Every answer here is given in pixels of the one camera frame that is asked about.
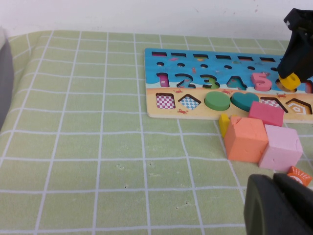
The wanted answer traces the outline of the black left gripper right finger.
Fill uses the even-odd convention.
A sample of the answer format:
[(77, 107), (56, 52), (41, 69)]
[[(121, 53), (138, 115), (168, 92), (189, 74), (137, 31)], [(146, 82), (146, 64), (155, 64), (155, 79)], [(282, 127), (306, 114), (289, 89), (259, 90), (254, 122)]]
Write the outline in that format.
[(283, 192), (296, 214), (309, 227), (313, 226), (313, 191), (296, 181), (294, 178), (283, 174), (275, 173), (273, 180)]

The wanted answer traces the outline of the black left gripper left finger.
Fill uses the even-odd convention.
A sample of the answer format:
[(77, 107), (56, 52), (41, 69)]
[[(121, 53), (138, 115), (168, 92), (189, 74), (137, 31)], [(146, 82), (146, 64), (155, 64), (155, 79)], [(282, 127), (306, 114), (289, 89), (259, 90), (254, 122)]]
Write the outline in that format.
[[(290, 176), (304, 185), (299, 177)], [(244, 220), (248, 235), (311, 235), (309, 227), (296, 214), (273, 180), (261, 174), (248, 178)]]

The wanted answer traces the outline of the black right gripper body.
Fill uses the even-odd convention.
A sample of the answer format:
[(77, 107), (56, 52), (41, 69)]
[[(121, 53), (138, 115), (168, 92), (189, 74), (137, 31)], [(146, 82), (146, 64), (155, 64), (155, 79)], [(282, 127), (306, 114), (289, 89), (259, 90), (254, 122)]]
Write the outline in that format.
[(293, 8), (284, 18), (284, 23), (289, 30), (303, 30), (313, 32), (313, 11)]

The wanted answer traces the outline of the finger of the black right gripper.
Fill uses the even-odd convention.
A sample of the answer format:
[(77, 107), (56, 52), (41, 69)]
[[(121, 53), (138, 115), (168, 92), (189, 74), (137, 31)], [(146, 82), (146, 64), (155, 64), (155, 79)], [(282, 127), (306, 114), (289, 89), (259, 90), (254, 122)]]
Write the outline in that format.
[(278, 74), (281, 78), (287, 78), (292, 73), (296, 74), (299, 78), (302, 77), (301, 63), (304, 55), (303, 49), (305, 49), (303, 33), (299, 30), (293, 31), (285, 54), (277, 67)]
[(299, 77), (305, 81), (313, 76), (313, 34), (306, 32), (302, 39)]

